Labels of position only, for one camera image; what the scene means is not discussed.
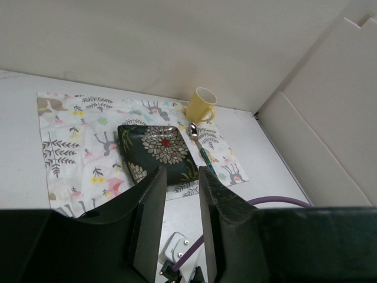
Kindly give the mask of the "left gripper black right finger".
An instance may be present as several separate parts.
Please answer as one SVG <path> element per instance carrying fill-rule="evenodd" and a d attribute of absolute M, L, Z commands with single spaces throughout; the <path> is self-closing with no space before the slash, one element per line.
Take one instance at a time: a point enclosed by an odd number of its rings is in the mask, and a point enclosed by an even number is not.
<path fill-rule="evenodd" d="M 199 169 L 210 282 L 375 282 L 376 209 L 258 209 Z"/>

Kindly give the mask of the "spoon with teal handle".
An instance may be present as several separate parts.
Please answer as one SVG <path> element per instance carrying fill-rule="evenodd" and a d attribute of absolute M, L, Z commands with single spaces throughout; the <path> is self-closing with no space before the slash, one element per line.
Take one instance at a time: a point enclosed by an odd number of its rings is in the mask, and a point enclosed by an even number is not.
<path fill-rule="evenodd" d="M 190 122 L 188 124 L 188 128 L 187 128 L 187 134 L 188 134 L 188 137 L 195 142 L 202 158 L 204 159 L 204 162 L 206 163 L 207 167 L 214 173 L 216 174 L 213 166 L 212 166 L 212 163 L 205 151 L 205 149 L 203 148 L 203 146 L 201 145 L 201 143 L 199 142 L 199 134 L 198 134 L 198 129 L 197 129 L 197 126 L 195 123 L 193 122 Z"/>

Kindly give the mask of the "black floral square plate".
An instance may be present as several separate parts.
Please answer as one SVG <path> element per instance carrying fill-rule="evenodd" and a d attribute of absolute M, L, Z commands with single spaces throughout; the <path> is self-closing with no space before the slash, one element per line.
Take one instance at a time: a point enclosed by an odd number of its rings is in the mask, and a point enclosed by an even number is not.
<path fill-rule="evenodd" d="M 199 171 L 179 129 L 174 126 L 120 125 L 120 152 L 139 183 L 156 167 L 164 167 L 167 185 L 196 181 Z"/>

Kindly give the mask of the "yellow ceramic mug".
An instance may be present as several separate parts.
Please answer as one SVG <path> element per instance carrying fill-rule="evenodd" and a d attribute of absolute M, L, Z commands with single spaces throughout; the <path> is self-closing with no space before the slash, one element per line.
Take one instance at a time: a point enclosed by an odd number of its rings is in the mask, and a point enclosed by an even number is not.
<path fill-rule="evenodd" d="M 212 121 L 216 115 L 216 104 L 217 97 L 210 90 L 198 87 L 186 107 L 186 117 L 193 123 Z"/>

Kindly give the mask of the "white floral cloth napkin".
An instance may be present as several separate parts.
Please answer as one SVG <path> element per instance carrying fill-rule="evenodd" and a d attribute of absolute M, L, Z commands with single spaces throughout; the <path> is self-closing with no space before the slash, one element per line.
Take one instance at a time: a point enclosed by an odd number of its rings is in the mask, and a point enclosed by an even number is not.
<path fill-rule="evenodd" d="M 38 93 L 37 107 L 50 206 L 76 218 L 136 185 L 120 152 L 118 126 L 174 126 L 199 170 L 205 165 L 187 135 L 185 105 L 178 102 L 117 100 L 99 96 Z M 199 142 L 226 186 L 247 174 L 214 123 L 198 126 Z M 168 186 L 167 200 L 199 193 L 198 179 Z"/>

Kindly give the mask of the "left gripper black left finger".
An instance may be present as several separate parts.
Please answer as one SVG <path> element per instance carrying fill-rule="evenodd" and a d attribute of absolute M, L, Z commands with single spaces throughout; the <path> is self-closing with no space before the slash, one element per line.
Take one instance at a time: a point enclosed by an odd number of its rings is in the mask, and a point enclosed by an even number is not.
<path fill-rule="evenodd" d="M 1 211 L 2 282 L 154 282 L 166 202 L 158 167 L 101 206 L 70 218 Z"/>

